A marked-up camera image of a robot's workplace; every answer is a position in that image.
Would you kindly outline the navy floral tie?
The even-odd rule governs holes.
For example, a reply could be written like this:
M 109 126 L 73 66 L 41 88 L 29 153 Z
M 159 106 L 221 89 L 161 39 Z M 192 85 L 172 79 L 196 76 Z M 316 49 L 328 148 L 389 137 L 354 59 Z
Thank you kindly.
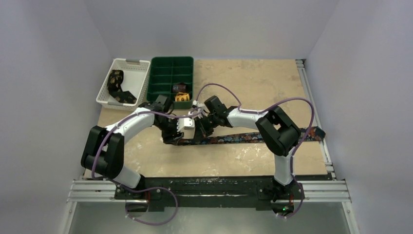
M 323 141 L 326 137 L 326 133 L 318 126 L 310 128 L 308 134 L 306 128 L 300 128 L 301 138 L 303 141 Z M 171 145 L 175 146 L 189 146 L 189 145 L 214 145 L 214 144 L 235 144 L 235 143 L 264 143 L 264 139 L 259 132 L 241 133 L 241 134 L 229 134 L 223 136 L 210 136 L 200 141 L 194 139 L 177 139 L 173 140 Z

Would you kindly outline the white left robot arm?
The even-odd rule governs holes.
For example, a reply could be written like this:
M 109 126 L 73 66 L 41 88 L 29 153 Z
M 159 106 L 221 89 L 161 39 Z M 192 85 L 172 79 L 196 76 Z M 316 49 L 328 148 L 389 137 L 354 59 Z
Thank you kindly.
M 138 133 L 155 126 L 165 144 L 174 144 L 184 134 L 177 130 L 178 118 L 171 115 L 173 101 L 159 95 L 155 101 L 143 102 L 130 115 L 107 127 L 94 126 L 88 135 L 81 166 L 126 187 L 132 199 L 145 194 L 145 178 L 129 169 L 124 162 L 125 145 Z

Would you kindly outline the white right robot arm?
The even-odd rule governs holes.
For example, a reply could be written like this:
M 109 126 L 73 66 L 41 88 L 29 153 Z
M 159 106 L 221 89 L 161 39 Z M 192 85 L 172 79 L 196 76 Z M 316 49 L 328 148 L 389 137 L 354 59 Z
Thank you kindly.
M 293 191 L 293 151 L 299 144 L 301 131 L 278 105 L 264 111 L 226 107 L 217 96 L 205 101 L 209 113 L 194 118 L 194 140 L 199 142 L 210 136 L 218 126 L 243 127 L 257 130 L 267 148 L 274 154 L 274 194 L 286 198 Z

